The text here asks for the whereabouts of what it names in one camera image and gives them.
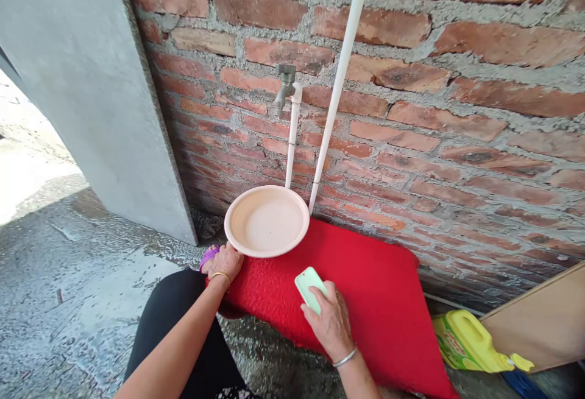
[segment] blue object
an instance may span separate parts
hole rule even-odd
[[[534,384],[520,369],[502,372],[502,378],[524,399],[548,399],[546,394]]]

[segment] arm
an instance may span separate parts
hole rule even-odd
[[[301,305],[307,322],[333,362],[339,362],[355,348],[349,324],[349,313],[341,293],[332,281],[325,281],[327,296],[312,286],[309,290],[317,298],[321,314],[306,304]],[[358,350],[354,356],[338,367],[347,399],[381,399],[366,362]]]
[[[213,259],[209,275],[222,271],[234,279],[241,256],[228,242]],[[122,385],[115,399],[178,398],[199,357],[219,304],[229,288],[222,275],[213,277],[193,306],[158,343]]]

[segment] cardboard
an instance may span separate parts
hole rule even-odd
[[[532,361],[531,371],[585,359],[585,261],[486,314],[495,349]]]

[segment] bracelet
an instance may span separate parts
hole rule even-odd
[[[211,279],[217,275],[222,275],[223,277],[225,277],[227,279],[227,285],[228,285],[227,292],[230,292],[230,288],[232,287],[232,281],[230,280],[230,277],[226,273],[222,273],[221,271],[217,271],[211,275],[211,277],[209,278],[209,281],[211,281]]]
[[[347,361],[349,361],[350,359],[353,358],[353,356],[355,355],[355,353],[358,351],[358,347],[356,346],[349,355],[347,355],[345,358],[343,358],[341,361],[336,362],[333,364],[333,366],[337,369],[337,367],[342,366],[343,364],[345,364]]]

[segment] green label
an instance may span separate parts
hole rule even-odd
[[[436,330],[437,341],[441,352],[453,367],[460,370],[483,370],[480,364],[469,353],[468,349],[460,343],[453,332],[447,319],[442,319],[444,330]]]

